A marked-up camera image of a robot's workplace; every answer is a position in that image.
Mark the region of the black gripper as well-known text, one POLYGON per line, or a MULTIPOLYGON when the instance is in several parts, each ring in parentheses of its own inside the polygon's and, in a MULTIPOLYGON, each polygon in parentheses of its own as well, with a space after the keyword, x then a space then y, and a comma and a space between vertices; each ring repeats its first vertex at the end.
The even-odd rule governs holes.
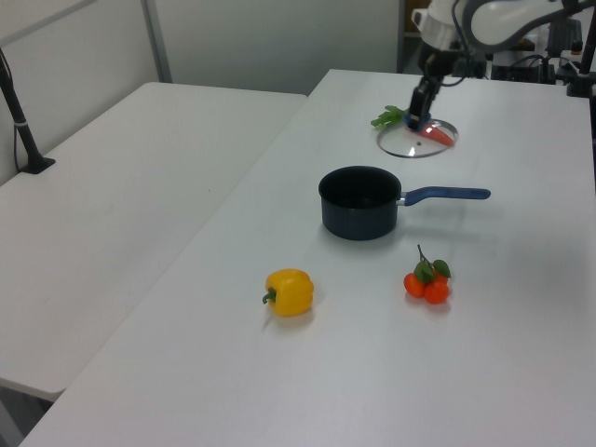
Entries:
POLYGON ((411 130, 418 131, 425 124, 432 104, 440 91, 440 83, 453 73, 459 59, 458 51, 440 50, 422 45, 417 63, 424 81, 421 81, 413 91, 408 124, 411 130))

